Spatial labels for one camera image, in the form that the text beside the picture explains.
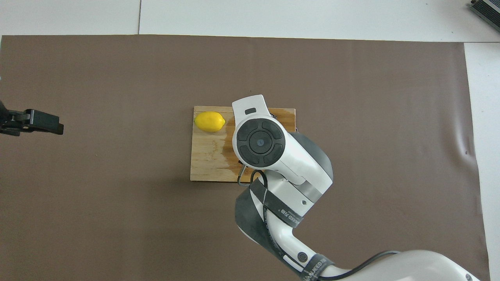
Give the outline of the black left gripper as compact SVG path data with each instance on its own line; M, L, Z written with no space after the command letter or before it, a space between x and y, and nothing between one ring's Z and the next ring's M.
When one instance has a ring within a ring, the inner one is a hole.
M26 114L23 121L17 118ZM28 109L23 111L8 110L4 103L0 101L0 133L3 135L20 136L23 132L42 132L55 135L64 134L64 125L60 123L60 117Z

